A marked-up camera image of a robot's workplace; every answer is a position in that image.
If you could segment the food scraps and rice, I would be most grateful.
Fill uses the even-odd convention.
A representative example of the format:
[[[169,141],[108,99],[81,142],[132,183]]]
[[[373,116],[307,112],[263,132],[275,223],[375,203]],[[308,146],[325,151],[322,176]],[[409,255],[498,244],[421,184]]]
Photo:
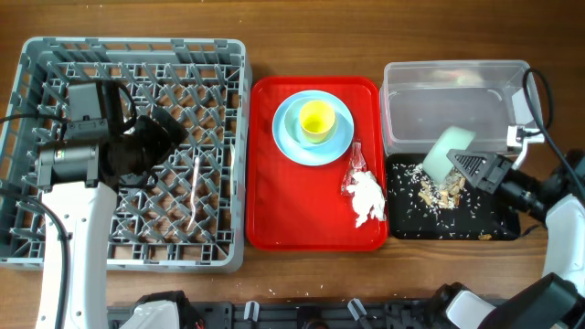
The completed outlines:
[[[388,173],[390,233],[398,239],[495,239],[497,214],[452,170],[442,184],[421,164],[392,164]]]

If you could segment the yellow plastic cup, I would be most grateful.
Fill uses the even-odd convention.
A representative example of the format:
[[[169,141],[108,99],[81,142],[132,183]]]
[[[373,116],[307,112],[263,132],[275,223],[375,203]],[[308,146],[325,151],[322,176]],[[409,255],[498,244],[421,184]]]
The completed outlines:
[[[335,126],[335,108],[326,101],[308,101],[301,107],[299,122],[309,143],[321,143]]]

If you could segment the white plastic spoon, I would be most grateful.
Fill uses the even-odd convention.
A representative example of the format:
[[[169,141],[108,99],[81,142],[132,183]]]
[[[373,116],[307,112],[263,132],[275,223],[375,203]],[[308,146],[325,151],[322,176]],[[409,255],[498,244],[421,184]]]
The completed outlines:
[[[236,161],[236,148],[234,144],[230,144],[229,145],[229,155],[230,155],[230,161],[229,161],[229,192],[230,195],[234,195],[235,194],[235,190],[236,190],[236,186],[237,183],[234,182],[234,179],[236,178],[235,176],[235,161]]]

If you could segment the white plastic fork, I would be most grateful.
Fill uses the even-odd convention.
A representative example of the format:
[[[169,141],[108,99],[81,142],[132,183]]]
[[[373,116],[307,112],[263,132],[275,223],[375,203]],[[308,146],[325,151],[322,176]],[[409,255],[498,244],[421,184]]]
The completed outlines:
[[[195,222],[195,218],[196,218],[196,212],[197,212],[197,180],[199,177],[199,171],[200,171],[200,158],[199,156],[195,156],[194,157],[194,170],[193,170],[193,174],[192,174],[192,182],[191,182],[191,193],[190,193],[190,208],[191,208],[191,214],[190,214],[190,219],[187,225],[187,230],[190,230],[191,227],[193,226],[194,222]]]

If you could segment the white tissue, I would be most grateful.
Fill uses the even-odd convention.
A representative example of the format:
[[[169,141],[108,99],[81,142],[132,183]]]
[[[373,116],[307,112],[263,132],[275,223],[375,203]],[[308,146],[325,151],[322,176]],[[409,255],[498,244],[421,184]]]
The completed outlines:
[[[353,195],[352,208],[357,214],[356,228],[360,228],[369,219],[380,222],[386,220],[386,199],[382,188],[370,171],[354,172],[352,183],[346,190]]]

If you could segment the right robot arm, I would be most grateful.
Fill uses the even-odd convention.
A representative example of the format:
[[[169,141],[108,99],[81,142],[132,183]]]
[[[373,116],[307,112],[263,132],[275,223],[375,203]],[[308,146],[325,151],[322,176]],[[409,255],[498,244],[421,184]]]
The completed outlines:
[[[453,166],[477,190],[542,222],[548,231],[542,277],[498,306],[459,282],[444,284],[427,302],[428,328],[538,329],[584,325],[584,153],[571,150],[545,182],[516,169],[501,154],[451,149]]]

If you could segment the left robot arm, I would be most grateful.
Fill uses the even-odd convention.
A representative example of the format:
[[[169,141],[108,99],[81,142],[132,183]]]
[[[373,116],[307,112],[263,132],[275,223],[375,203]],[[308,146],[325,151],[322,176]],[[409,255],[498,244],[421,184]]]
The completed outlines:
[[[64,133],[40,146],[37,188],[45,209],[38,328],[105,328],[107,244],[121,188],[145,188],[187,137],[168,112],[140,115],[116,80],[68,87]]]

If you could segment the red snack wrapper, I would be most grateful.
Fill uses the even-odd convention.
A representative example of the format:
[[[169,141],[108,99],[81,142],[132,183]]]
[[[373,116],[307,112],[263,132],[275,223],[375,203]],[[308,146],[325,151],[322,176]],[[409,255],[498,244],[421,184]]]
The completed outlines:
[[[360,140],[354,140],[351,144],[350,158],[341,184],[341,194],[343,196],[352,196],[352,193],[348,191],[348,187],[355,183],[353,174],[366,171],[367,162],[362,153],[362,143]]]

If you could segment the green bowl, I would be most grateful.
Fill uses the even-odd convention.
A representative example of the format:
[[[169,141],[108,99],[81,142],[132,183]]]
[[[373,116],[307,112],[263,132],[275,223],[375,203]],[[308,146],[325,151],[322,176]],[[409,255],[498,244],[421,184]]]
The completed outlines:
[[[451,150],[466,150],[476,133],[457,126],[447,128],[429,150],[422,162],[422,170],[436,184],[442,184],[453,169],[447,157]]]

